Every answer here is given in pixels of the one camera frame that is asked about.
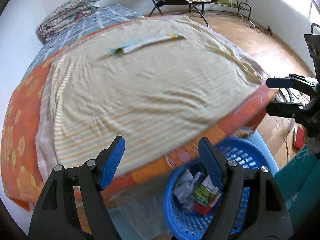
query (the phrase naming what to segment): blue plaid bed sheet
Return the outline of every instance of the blue plaid bed sheet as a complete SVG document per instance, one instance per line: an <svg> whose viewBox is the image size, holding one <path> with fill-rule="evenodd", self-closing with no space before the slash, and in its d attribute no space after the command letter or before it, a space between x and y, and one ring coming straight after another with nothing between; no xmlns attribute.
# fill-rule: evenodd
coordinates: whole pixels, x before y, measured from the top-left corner
<svg viewBox="0 0 320 240"><path fill-rule="evenodd" d="M48 41L35 59L28 67L23 78L25 78L36 66L45 61L47 57L69 45L76 39L86 36L87 34L96 30L103 29L107 26L143 17L133 10L130 10L120 4L110 7L99 8L98 11L88 17L84 17L79 23L63 31L50 41Z"/></svg>

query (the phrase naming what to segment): chair leg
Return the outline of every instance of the chair leg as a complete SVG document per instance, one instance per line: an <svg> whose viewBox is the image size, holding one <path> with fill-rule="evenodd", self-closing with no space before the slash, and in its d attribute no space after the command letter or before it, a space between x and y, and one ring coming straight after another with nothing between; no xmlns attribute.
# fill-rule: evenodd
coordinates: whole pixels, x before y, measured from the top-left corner
<svg viewBox="0 0 320 240"><path fill-rule="evenodd" d="M204 20L204 22L206 23L207 27L209 27L209 23L207 22L207 20L205 19L205 17L203 16L203 14L199 11L199 9L193 4L193 8L196 9L196 11L198 12L198 14L200 14L201 18Z"/></svg>
<svg viewBox="0 0 320 240"><path fill-rule="evenodd" d="M154 6L154 8L152 9L152 11L151 11L150 14L149 14L149 17L153 14L153 12L155 11L156 8L157 8L157 7Z"/></svg>
<svg viewBox="0 0 320 240"><path fill-rule="evenodd" d="M162 13L162 11L160 10L160 8L159 8L159 7L157 7L157 9L158 9L158 11L159 11L160 15L163 15L163 13Z"/></svg>

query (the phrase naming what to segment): wooden floor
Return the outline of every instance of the wooden floor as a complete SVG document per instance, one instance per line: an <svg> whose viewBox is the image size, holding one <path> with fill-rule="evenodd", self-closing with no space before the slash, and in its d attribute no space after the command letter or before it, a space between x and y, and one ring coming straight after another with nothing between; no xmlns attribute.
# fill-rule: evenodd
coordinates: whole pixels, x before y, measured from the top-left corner
<svg viewBox="0 0 320 240"><path fill-rule="evenodd" d="M196 13L192 13L189 17L205 25ZM271 77L285 77L289 73L314 77L307 65L289 46L276 37L246 27L248 21L236 16L205 15L205 17L211 29L255 58ZM292 147L293 130L288 133L289 122L288 118L266 115L257 129L279 168L296 154Z"/></svg>

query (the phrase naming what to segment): rolled comforter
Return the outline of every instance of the rolled comforter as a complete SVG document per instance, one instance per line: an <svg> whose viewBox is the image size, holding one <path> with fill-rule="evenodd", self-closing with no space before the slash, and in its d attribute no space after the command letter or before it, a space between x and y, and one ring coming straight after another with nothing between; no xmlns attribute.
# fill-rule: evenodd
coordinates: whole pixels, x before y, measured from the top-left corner
<svg viewBox="0 0 320 240"><path fill-rule="evenodd" d="M99 0L70 0L50 13L40 24L39 33L51 37L77 23L79 19L94 13Z"/></svg>

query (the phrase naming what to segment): red object on floor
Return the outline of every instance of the red object on floor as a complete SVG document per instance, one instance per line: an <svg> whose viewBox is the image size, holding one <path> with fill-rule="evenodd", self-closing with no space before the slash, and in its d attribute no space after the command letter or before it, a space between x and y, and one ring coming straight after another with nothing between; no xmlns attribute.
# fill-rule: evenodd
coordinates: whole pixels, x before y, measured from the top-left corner
<svg viewBox="0 0 320 240"><path fill-rule="evenodd" d="M293 146L298 150L300 150L304 145L304 142L302 140L303 136L304 136L304 130L298 127L297 134L295 134L295 138L293 142Z"/></svg>

